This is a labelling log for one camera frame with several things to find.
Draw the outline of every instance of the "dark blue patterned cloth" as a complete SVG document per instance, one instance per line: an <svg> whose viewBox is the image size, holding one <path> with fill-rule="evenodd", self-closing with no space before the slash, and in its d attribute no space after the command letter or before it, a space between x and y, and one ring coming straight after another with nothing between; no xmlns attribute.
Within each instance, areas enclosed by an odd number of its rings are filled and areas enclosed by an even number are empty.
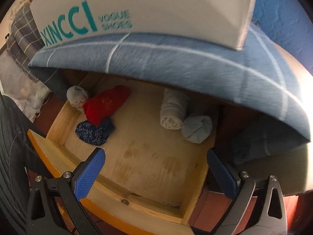
<svg viewBox="0 0 313 235"><path fill-rule="evenodd" d="M76 135L84 142L101 146L108 139L110 133L115 129L111 119L104 118L100 126L95 126L88 120L79 123L76 127Z"/></svg>

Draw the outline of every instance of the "plaid fabric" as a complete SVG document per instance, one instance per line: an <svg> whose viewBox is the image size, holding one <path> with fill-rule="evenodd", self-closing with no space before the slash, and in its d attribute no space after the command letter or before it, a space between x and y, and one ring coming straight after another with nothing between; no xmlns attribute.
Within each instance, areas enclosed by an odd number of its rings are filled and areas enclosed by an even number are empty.
<svg viewBox="0 0 313 235"><path fill-rule="evenodd" d="M30 3L25 4L16 14L11 26L12 34L7 39L7 50L23 72L33 81L38 78L28 67L29 61L43 46L43 40L35 24Z"/></svg>

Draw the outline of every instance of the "plaid blanket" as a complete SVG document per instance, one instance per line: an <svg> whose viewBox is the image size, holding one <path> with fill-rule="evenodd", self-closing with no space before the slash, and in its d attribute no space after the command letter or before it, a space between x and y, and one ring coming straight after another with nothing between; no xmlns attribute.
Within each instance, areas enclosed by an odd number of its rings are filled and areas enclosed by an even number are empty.
<svg viewBox="0 0 313 235"><path fill-rule="evenodd" d="M44 47L26 3L16 14L11 26L11 35L7 39L7 50L13 56L22 71L34 82L42 81L59 99L66 101L66 92L71 85L64 78L61 70L55 68L29 68L28 63L33 56Z"/></svg>
<svg viewBox="0 0 313 235"><path fill-rule="evenodd" d="M43 40L35 24L30 3L22 7L11 26L12 34L7 39L7 50L30 79L37 82L37 76L28 67L29 61L43 46Z"/></svg>

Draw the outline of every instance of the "blue gripper pad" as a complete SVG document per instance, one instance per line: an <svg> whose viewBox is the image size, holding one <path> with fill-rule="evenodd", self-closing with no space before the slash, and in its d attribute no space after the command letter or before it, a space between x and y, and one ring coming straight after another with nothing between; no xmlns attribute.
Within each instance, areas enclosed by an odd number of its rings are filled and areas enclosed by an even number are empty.
<svg viewBox="0 0 313 235"><path fill-rule="evenodd" d="M208 150L207 162L225 196L235 200L238 196L237 182L212 149Z"/></svg>
<svg viewBox="0 0 313 235"><path fill-rule="evenodd" d="M83 172L75 181L74 194L78 201L80 201L80 199L82 198L87 197L104 163L105 152L103 149L98 148L96 155L87 164Z"/></svg>

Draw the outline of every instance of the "rolled towel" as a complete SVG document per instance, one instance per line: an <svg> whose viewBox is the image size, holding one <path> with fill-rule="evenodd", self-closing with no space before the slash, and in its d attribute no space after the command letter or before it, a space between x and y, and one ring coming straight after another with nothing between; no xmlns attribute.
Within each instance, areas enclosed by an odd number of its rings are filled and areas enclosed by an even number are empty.
<svg viewBox="0 0 313 235"><path fill-rule="evenodd" d="M189 97L182 91L166 88L160 111L160 124L169 130L179 130L186 118Z"/></svg>
<svg viewBox="0 0 313 235"><path fill-rule="evenodd" d="M213 129L212 119L209 116L191 114L183 123L183 137L193 143L202 143Z"/></svg>

